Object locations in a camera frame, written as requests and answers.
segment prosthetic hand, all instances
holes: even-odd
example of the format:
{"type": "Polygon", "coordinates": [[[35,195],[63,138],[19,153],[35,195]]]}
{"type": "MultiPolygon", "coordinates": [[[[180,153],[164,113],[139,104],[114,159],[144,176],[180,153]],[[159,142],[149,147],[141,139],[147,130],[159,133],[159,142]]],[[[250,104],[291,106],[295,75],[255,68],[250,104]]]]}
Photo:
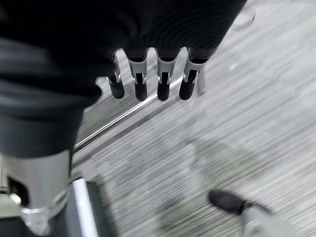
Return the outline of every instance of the prosthetic hand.
{"type": "Polygon", "coordinates": [[[245,0],[1,0],[0,152],[10,197],[38,236],[67,203],[72,150],[95,80],[124,96],[115,51],[123,48],[135,95],[147,97],[147,49],[156,48],[158,97],[166,100],[177,54],[189,49],[180,97],[190,98],[206,61],[245,0]]]}

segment gray carpet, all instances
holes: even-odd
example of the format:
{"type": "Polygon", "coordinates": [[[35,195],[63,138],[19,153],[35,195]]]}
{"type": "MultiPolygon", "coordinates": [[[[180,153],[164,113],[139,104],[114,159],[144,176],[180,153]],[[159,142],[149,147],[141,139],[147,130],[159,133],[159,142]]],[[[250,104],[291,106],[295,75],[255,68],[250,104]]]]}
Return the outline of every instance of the gray carpet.
{"type": "MultiPolygon", "coordinates": [[[[181,101],[172,91],[75,154],[74,173],[100,184],[119,236],[240,236],[237,217],[208,205],[215,187],[258,200],[316,236],[316,6],[254,9],[254,23],[231,30],[207,64],[203,96],[181,101]]],[[[149,94],[157,87],[154,55],[149,94]]],[[[86,111],[78,140],[138,103],[127,60],[118,57],[126,95],[114,99],[100,79],[104,95],[86,111]]]]}

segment black fabric sleeve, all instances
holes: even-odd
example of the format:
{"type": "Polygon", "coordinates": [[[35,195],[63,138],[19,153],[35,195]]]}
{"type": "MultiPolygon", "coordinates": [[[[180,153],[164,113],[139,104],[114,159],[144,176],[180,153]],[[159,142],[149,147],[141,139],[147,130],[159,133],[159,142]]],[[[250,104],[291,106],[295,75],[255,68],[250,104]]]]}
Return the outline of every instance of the black fabric sleeve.
{"type": "Polygon", "coordinates": [[[0,152],[72,149],[119,48],[216,48],[245,0],[1,0],[0,152]]]}

